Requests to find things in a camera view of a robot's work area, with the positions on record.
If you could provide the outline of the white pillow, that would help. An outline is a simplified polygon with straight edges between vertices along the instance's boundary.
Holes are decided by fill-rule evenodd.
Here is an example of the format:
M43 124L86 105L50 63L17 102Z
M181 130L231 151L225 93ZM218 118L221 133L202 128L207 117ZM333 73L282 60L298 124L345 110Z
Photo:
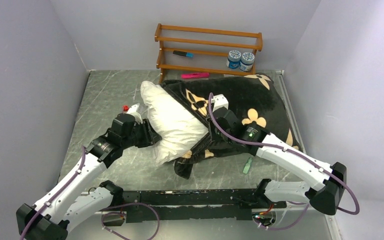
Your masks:
M177 158L190 159L192 148L208 133L207 127L160 85L143 81L140 87L147 118L162 139L153 146L158 165Z

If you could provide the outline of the black pillowcase with beige flowers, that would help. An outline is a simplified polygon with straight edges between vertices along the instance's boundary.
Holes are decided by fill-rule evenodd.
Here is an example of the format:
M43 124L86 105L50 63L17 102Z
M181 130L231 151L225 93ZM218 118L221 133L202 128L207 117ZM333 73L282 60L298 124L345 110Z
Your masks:
M161 87L206 128L210 120L209 94L222 94L228 101L229 110L242 125L256 122L291 147L303 150L293 133L284 101L276 91L272 79L266 74L209 80L165 80ZM183 156L175 158L174 171L178 176L189 179L194 164L239 154L240 151L233 146L221 139L212 140L206 133L199 137Z

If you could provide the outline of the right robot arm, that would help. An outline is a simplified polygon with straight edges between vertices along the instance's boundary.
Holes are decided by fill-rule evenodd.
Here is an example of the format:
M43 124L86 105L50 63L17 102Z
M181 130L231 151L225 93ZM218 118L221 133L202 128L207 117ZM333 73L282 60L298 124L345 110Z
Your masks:
M240 153L275 163L299 177L299 181L286 183L262 179L253 193L258 206L296 202L329 216L341 210L340 201L347 190L347 168L343 164L331 165L310 157L255 123L242 125L226 107L211 110L208 121L212 139L221 140Z

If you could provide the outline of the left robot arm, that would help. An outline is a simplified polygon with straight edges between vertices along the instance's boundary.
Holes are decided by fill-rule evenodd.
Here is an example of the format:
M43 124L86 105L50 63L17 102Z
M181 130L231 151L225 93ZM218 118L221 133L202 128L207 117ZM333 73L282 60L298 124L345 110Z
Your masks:
M119 209L124 202L124 190L110 180L102 182L88 196L82 192L121 158L124 150L153 146L161 139L140 114L120 113L103 135L81 148L79 161L52 190L34 204L24 203L18 208L20 239L65 240L73 228L93 213Z

